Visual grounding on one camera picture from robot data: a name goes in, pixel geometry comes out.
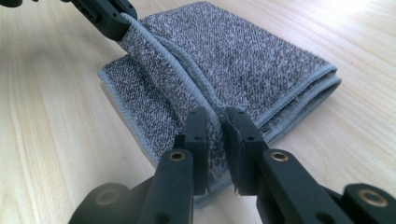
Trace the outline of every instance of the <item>wood grain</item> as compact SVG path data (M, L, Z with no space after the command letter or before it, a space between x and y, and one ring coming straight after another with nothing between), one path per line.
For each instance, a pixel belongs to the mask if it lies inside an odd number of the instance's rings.
M136 0L140 18L195 1ZM340 88L274 147L342 192L365 182L396 196L396 2L212 1L334 63ZM72 6L0 7L0 223L66 223L93 188L151 176L96 72L125 52ZM194 223L260 223L227 188Z

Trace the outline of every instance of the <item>folded towel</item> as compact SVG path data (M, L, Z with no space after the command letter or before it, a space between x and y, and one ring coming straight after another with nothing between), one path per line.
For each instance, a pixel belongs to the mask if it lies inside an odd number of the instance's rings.
M122 16L131 23L120 42L128 54L100 78L154 164L184 132L188 111L206 108L212 192L230 183L226 106L245 110L270 145L341 83L332 64L209 3Z

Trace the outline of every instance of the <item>gray fabric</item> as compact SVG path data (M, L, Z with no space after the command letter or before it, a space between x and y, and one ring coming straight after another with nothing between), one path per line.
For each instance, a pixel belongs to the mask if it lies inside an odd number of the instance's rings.
M252 117L271 144L328 97L341 80L335 67L209 3L195 3L136 21L120 45L127 55L99 76L153 163L184 132L187 112L209 117L212 191L227 172L225 106Z

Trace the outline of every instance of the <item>wooden table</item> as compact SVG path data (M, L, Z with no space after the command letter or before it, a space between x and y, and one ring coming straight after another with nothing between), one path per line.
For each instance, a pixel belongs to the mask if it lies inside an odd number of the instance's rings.
M132 3L142 18L190 2ZM212 2L339 68L338 90L273 147L330 189L365 182L396 196L396 2ZM0 223L66 223L93 188L153 174L96 75L124 54L70 3L0 8ZM260 218L229 187L194 223Z

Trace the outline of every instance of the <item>table surface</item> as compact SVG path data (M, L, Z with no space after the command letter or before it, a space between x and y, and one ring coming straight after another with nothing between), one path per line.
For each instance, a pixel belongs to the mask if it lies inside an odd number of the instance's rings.
M139 18L194 1L136 0ZM336 92L273 147L322 185L396 196L396 1L212 1L334 63ZM97 71L123 56L71 3L0 8L0 223L66 223L106 182L154 173ZM260 223L254 197L223 191L194 223Z

